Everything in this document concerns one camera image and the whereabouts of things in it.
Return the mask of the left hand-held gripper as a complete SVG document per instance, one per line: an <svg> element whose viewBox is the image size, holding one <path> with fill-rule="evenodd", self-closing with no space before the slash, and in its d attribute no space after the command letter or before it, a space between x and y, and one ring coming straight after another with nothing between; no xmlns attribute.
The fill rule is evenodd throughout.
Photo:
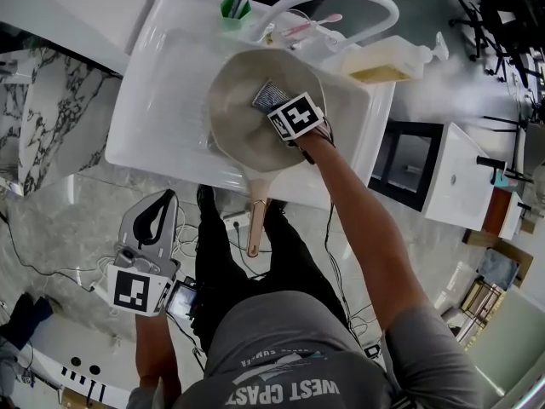
<svg viewBox="0 0 545 409"><path fill-rule="evenodd" d="M180 264L172 258L178 198L167 189L146 196L124 214L107 268L108 302L133 314L156 316L175 285Z"/></svg>

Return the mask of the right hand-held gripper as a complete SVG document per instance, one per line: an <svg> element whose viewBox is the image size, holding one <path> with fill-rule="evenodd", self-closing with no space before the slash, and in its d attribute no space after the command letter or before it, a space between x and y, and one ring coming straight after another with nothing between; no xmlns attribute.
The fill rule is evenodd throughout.
<svg viewBox="0 0 545 409"><path fill-rule="evenodd" d="M269 95L266 98L267 118L282 142L295 146L296 140L308 133L317 133L334 144L330 123L323 110L308 93L294 98Z"/></svg>

